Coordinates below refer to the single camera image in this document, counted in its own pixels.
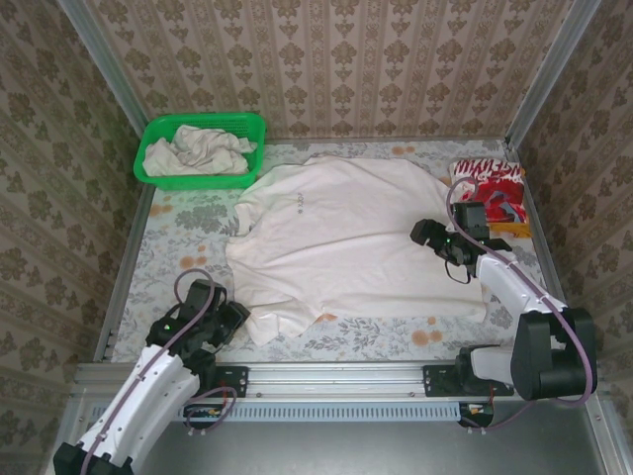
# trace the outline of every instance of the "red packaging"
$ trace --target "red packaging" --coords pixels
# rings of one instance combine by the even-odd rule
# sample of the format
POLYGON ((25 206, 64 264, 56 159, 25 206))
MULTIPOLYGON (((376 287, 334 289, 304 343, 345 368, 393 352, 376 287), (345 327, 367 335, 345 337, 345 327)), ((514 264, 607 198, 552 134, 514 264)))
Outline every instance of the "red packaging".
MULTIPOLYGON (((518 163, 495 158, 463 159, 449 166, 452 182, 471 176, 478 180, 479 189, 475 201, 486 207, 489 223, 527 223, 523 207, 522 170, 518 163)), ((464 182, 458 185, 453 201, 472 199, 475 185, 464 182)))

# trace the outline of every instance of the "patterned wallpaper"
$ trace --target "patterned wallpaper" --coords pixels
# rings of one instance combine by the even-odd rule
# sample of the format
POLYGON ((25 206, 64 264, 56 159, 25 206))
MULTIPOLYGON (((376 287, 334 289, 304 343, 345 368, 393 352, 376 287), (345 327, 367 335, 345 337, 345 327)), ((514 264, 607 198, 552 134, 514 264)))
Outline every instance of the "patterned wallpaper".
POLYGON ((633 2, 602 1, 519 154, 566 296, 596 319, 605 389, 633 435, 633 2))
POLYGON ((269 138, 500 137, 572 0, 87 0, 150 118, 269 138))
POLYGON ((0 473, 38 473, 134 216, 137 138, 54 1, 0 1, 0 473))

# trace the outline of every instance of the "green laundry basket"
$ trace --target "green laundry basket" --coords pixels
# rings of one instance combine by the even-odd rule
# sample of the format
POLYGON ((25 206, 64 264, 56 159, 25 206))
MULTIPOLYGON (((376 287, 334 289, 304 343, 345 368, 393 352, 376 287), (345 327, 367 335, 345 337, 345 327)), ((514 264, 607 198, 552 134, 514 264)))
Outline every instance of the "green laundry basket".
POLYGON ((174 114, 151 121, 142 135, 135 160, 135 176, 143 183, 150 183, 161 190, 213 190, 227 188, 248 188, 255 182, 264 159, 264 136, 266 123, 257 114, 249 112, 229 112, 218 114, 174 114), (147 176, 142 166, 147 146, 165 138, 171 142, 180 126, 194 126, 200 129, 222 129, 239 139, 247 138, 257 143, 253 153, 245 153, 248 173, 243 175, 174 175, 147 176))

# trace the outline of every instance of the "white robotic arm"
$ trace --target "white robotic arm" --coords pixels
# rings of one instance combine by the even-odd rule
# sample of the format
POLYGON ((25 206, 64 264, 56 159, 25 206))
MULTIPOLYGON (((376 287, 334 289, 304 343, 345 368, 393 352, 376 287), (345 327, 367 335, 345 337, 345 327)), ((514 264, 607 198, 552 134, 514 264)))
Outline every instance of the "white robotic arm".
MULTIPOLYGON (((518 265, 513 253, 500 250, 508 260, 518 265)), ((537 295, 532 288, 516 275, 511 268, 498 258, 484 254, 477 262, 477 277, 487 285, 493 294, 498 296, 501 303, 516 319, 529 312, 547 314, 549 308, 543 303, 542 295, 537 295)), ((559 312, 563 312, 566 305, 555 299, 542 289, 536 282, 542 294, 554 304, 559 312)), ((509 386, 514 386, 510 371, 513 346, 487 346, 474 349, 471 353, 473 373, 479 379, 494 380, 509 386)))
POLYGON ((223 380, 222 386, 226 383, 236 395, 226 381, 233 373, 218 369, 215 354, 203 350, 202 343, 226 344, 247 317, 246 309, 226 300, 224 287, 195 281, 187 300, 154 322, 147 347, 105 414, 77 444, 64 443, 57 450, 55 474, 134 475, 178 410, 197 393, 221 392, 216 381, 223 380))
POLYGON ((511 247, 490 238, 483 203, 457 203, 451 211, 459 232, 422 220, 411 239, 443 258, 447 272, 449 264, 465 265, 469 282, 471 277, 480 279, 518 319, 514 346, 460 350, 455 367, 464 394, 499 381, 525 400, 588 397, 588 389, 594 391, 597 384, 594 326, 588 312, 567 307, 520 270, 511 247))

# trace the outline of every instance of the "floral tablecloth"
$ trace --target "floral tablecloth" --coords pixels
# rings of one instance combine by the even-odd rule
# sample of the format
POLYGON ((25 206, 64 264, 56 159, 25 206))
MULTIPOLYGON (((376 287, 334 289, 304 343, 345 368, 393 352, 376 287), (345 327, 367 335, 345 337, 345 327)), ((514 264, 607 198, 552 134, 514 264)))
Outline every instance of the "floral tablecloth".
MULTIPOLYGON (((500 141, 357 142, 266 145, 262 174, 275 165, 304 163, 324 154, 388 159, 406 158, 444 181, 448 164, 464 157, 504 159, 500 141)), ((175 303, 173 282, 183 269, 203 267, 232 292, 226 264, 226 241, 237 230, 233 205, 239 190, 156 190, 144 231, 130 295, 112 360, 136 361, 152 322, 175 303)), ((519 263, 543 282, 531 239, 504 236, 519 263)), ((196 278, 184 278, 183 297, 196 278)), ((460 347, 475 343, 508 343, 517 321, 497 297, 484 288, 488 312, 482 324, 467 320, 416 318, 348 319, 322 316, 296 338, 278 336, 256 346, 244 329, 219 354, 219 361, 376 361, 451 359, 460 347)))

